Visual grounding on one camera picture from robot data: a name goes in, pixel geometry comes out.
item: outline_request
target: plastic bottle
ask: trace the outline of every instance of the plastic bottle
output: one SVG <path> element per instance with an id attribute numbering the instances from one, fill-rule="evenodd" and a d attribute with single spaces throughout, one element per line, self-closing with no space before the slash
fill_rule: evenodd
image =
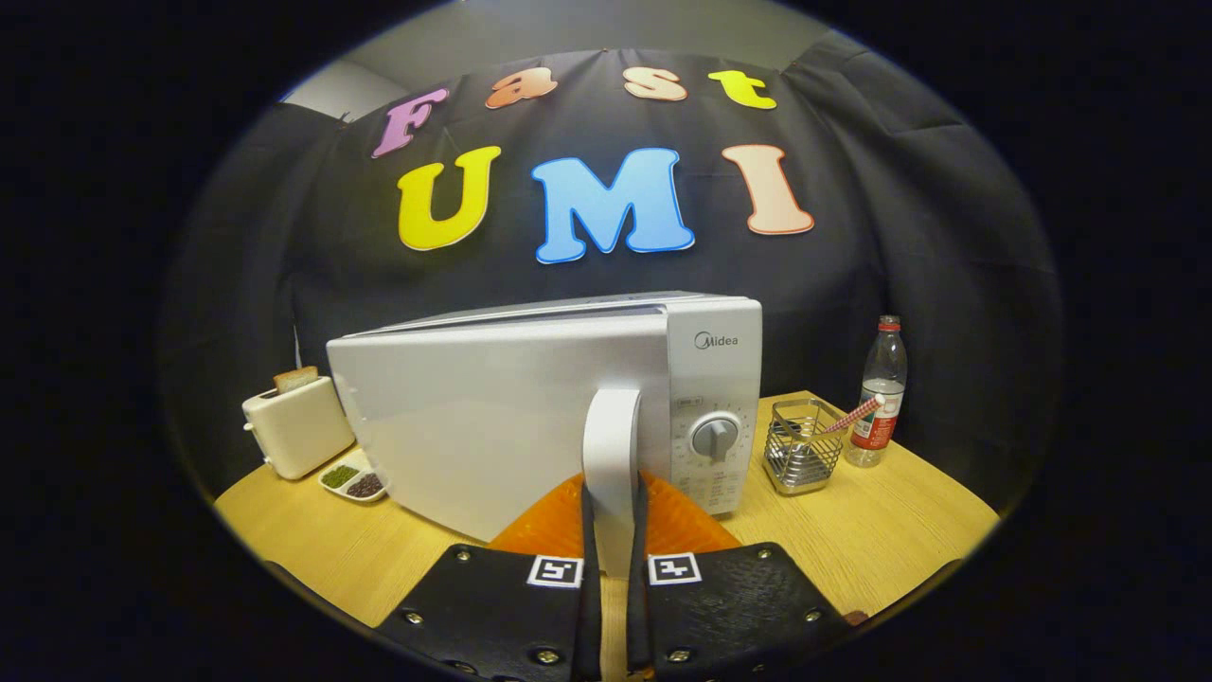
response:
<path id="1" fill-rule="evenodd" d="M 884 462 L 884 451 L 892 440 L 892 430 L 901 414 L 901 401 L 909 376 L 909 355 L 901 339 L 901 317 L 880 315 L 879 334 L 867 355 L 863 368 L 863 391 L 859 403 L 876 394 L 885 399 L 884 407 L 854 423 L 846 448 L 846 462 L 869 468 Z"/>

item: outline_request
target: red striped straw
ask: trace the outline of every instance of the red striped straw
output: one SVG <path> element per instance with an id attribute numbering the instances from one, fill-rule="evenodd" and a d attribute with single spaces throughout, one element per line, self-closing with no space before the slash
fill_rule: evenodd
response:
<path id="1" fill-rule="evenodd" d="M 875 396 L 871 397 L 871 400 L 864 402 L 862 406 L 858 406 L 848 415 L 839 419 L 833 424 L 833 426 L 825 429 L 821 434 L 833 434 L 834 431 L 841 431 L 842 429 L 846 429 L 847 426 L 854 424 L 856 422 L 880 409 L 880 407 L 882 407 L 884 403 L 886 402 L 887 401 L 885 401 L 884 396 L 876 394 Z"/>

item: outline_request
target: blue letter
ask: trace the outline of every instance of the blue letter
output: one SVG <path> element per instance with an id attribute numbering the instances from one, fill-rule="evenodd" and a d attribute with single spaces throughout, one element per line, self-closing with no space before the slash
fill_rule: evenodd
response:
<path id="1" fill-rule="evenodd" d="M 534 166 L 531 177 L 547 191 L 547 241 L 534 256 L 541 263 L 564 263 L 585 254 L 585 242 L 572 234 L 572 214 L 585 225 L 604 253 L 614 250 L 627 212 L 635 229 L 627 236 L 633 251 L 678 251 L 694 243 L 681 222 L 674 191 L 673 149 L 635 149 L 623 159 L 607 189 L 581 159 L 555 159 Z"/>

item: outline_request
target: black curtain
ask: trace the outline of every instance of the black curtain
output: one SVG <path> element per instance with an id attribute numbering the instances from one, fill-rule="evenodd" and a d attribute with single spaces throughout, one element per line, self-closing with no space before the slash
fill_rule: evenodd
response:
<path id="1" fill-rule="evenodd" d="M 680 102 L 641 99 L 622 71 L 676 73 Z M 550 93 L 487 109 L 498 79 L 548 67 Z M 707 74 L 766 84 L 743 107 Z M 295 367 L 328 373 L 328 339 L 442 311 L 545 298 L 684 288 L 764 305 L 762 394 L 807 389 L 857 402 L 882 313 L 902 315 L 910 376 L 894 437 L 997 510 L 1025 485 L 1028 453 L 1059 391 L 1060 306 L 1044 231 L 994 149 L 926 87 L 839 33 L 783 71 L 648 50 L 572 52 L 486 68 L 450 90 L 406 147 L 372 159 L 383 107 L 342 126 L 278 105 L 238 144 L 187 230 L 161 338 L 170 420 L 216 494 L 261 463 L 240 403 Z M 396 179 L 445 164 L 433 214 L 462 197 L 454 159 L 499 145 L 488 210 L 468 237 L 401 243 Z M 749 191 L 720 151 L 773 144 L 814 227 L 750 231 Z M 642 147 L 678 151 L 678 202 L 696 242 L 542 264 L 544 194 L 531 170 L 576 156 L 607 185 Z M 623 225 L 631 229 L 633 218 Z"/>

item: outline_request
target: rivet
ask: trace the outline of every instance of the rivet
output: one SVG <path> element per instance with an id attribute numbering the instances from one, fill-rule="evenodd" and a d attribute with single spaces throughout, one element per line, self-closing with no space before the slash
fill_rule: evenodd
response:
<path id="1" fill-rule="evenodd" d="M 555 665 L 560 663 L 560 654 L 551 649 L 539 649 L 534 652 L 534 659 L 543 665 Z"/>

